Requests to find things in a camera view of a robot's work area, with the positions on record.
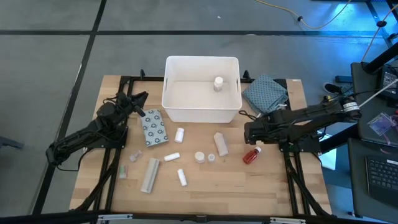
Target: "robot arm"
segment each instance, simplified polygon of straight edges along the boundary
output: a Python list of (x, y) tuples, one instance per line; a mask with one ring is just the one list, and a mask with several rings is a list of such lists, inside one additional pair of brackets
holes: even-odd
[(97, 117), (87, 127), (49, 146), (45, 152), (49, 164), (58, 166), (83, 147), (101, 147), (104, 144), (100, 142), (122, 140), (127, 132), (128, 116), (133, 112), (145, 116), (142, 107), (147, 97), (146, 91), (131, 96), (119, 92), (114, 98), (104, 100), (106, 102), (96, 112)]
[[(357, 122), (361, 112), (351, 98), (320, 103), (301, 110), (276, 110), (244, 125), (244, 140), (248, 144), (297, 144), (306, 139), (318, 140), (316, 130), (337, 122)], [(303, 125), (294, 125), (309, 121)]]

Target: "concrete floor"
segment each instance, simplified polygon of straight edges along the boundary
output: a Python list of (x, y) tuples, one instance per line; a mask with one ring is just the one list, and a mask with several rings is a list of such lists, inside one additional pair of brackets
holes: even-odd
[[(342, 7), (338, 2), (268, 0), (302, 14), (317, 26)], [(373, 3), (380, 17), (389, 10)], [(2, 0), (0, 29), (91, 30), (100, 0)], [(387, 31), (397, 31), (388, 18)], [(307, 30), (289, 13), (255, 1), (243, 0), (117, 0), (108, 1), (100, 30)], [(324, 31), (376, 30), (365, 3), (352, 3)], [(308, 104), (324, 95), (322, 84), (336, 75), (349, 75), (351, 62), (359, 62), (369, 37), (308, 36), (97, 36), (68, 132), (84, 127), (93, 115), (103, 75), (148, 76), (164, 74), (169, 55), (219, 55), (239, 59), (241, 71), (256, 78), (299, 78)], [(0, 35), (0, 136), (25, 143), (23, 150), (0, 150), (0, 217), (30, 213), (42, 175), (47, 146), (53, 141), (73, 86), (88, 36)], [(387, 49), (377, 38), (367, 60)], [(335, 134), (345, 125), (328, 128)], [(78, 154), (65, 168), (74, 169)], [(76, 173), (56, 171), (44, 207), (45, 213), (68, 210)], [(339, 217), (351, 208), (339, 199), (350, 191), (328, 186), (332, 210)]]

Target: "gray patterned towel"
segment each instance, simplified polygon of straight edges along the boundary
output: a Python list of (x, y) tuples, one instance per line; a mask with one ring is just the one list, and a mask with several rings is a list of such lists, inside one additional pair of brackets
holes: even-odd
[(141, 121), (146, 146), (154, 146), (167, 142), (169, 139), (166, 135), (166, 129), (164, 127), (162, 115), (160, 115), (160, 110), (154, 109), (144, 112), (146, 115), (141, 117)]
[(242, 95), (254, 112), (262, 114), (274, 111), (289, 99), (287, 90), (267, 75), (260, 75)]

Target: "white storage box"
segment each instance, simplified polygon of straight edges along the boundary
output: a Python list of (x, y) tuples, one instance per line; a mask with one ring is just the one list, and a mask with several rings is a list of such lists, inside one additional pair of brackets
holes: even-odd
[[(213, 89), (216, 77), (224, 80), (218, 92)], [(162, 106), (174, 122), (231, 122), (242, 107), (238, 59), (169, 56)]]

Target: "wooden table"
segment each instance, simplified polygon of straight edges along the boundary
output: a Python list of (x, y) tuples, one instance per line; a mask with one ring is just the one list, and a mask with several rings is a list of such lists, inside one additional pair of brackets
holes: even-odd
[[(102, 100), (113, 97), (118, 90), (120, 76), (106, 75), (99, 91), (95, 111)], [(242, 90), (249, 84), (242, 84)], [(307, 106), (300, 80), (287, 80), (290, 106), (293, 110)], [(259, 143), (262, 152), (250, 165), (242, 157), (254, 146), (244, 143), (243, 126), (251, 121), (237, 114), (229, 124), (174, 123), (161, 106), (163, 82), (134, 82), (133, 94), (147, 91), (149, 97), (145, 110), (160, 109), (166, 132), (171, 141), (146, 147), (141, 120), (130, 115), (126, 147), (122, 150), (120, 165), (127, 165), (127, 179), (117, 179), (113, 195), (112, 211), (136, 213), (177, 213), (207, 215), (278, 215), (291, 216), (292, 209), (287, 185), (283, 155), (278, 145)], [(252, 113), (243, 101), (243, 110)], [(183, 143), (173, 141), (177, 128), (184, 128)], [(229, 154), (220, 157), (214, 143), (216, 132), (224, 134)], [(129, 156), (137, 150), (143, 155), (136, 162)], [(216, 161), (197, 164), (194, 154), (202, 151), (213, 153)], [(179, 152), (181, 158), (164, 162), (163, 157)], [(98, 182), (104, 150), (92, 150), (81, 162), (70, 208), (82, 203)], [(151, 194), (140, 191), (151, 157), (160, 159), (160, 166)], [(323, 209), (331, 213), (325, 182), (318, 160), (311, 154), (301, 153), (305, 183)], [(183, 169), (188, 185), (182, 187), (177, 170)], [(101, 199), (106, 200), (107, 186)], [(300, 191), (296, 186), (298, 208), (302, 210)]]

